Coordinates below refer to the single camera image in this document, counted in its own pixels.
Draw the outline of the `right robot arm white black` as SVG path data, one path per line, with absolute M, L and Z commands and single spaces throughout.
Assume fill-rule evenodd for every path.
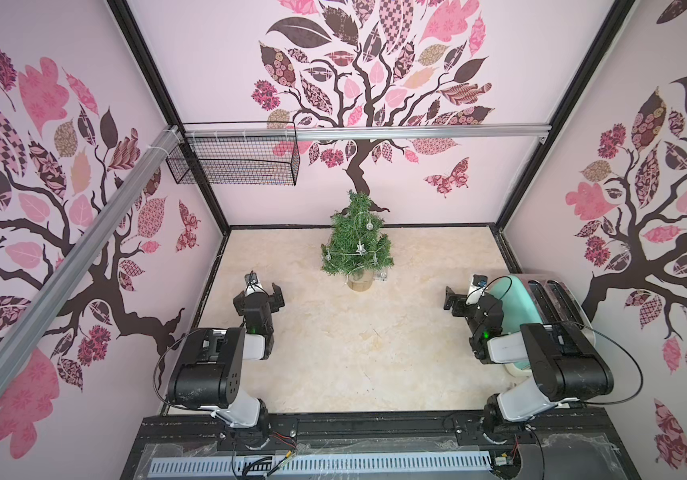
M 601 332 L 589 320 L 565 284 L 525 282 L 525 302 L 535 308 L 537 321 L 503 331 L 505 302 L 513 288 L 497 297 L 484 287 L 467 294 L 445 289 L 443 309 L 467 322 L 469 346 L 482 364 L 529 364 L 531 376 L 521 384 L 489 396 L 481 416 L 481 435 L 491 444 L 505 444 L 525 423 L 561 405 L 595 406 L 595 397 L 613 392 L 613 372 L 587 337 Z

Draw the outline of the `clear string lights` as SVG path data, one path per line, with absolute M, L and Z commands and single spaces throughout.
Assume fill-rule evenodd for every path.
M 385 222 L 371 212 L 332 216 L 332 232 L 321 245 L 321 269 L 328 275 L 361 276 L 395 265 Z

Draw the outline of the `small green christmas tree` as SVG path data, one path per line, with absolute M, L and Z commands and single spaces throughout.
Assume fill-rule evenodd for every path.
M 321 245 L 321 270 L 345 278 L 354 292 L 371 289 L 395 266 L 385 222 L 367 194 L 349 191 L 349 206 L 333 214 L 329 240 Z

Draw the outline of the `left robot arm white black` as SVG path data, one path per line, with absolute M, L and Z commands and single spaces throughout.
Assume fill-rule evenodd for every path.
M 205 412 L 248 449 L 263 448 L 271 427 L 265 402 L 241 387 L 243 363 L 265 361 L 274 347 L 273 314 L 285 306 L 281 288 L 267 291 L 254 274 L 247 276 L 245 290 L 233 298 L 241 324 L 225 329 L 195 328 L 175 341 L 180 352 L 162 385 L 159 356 L 152 374 L 152 388 L 170 408 Z

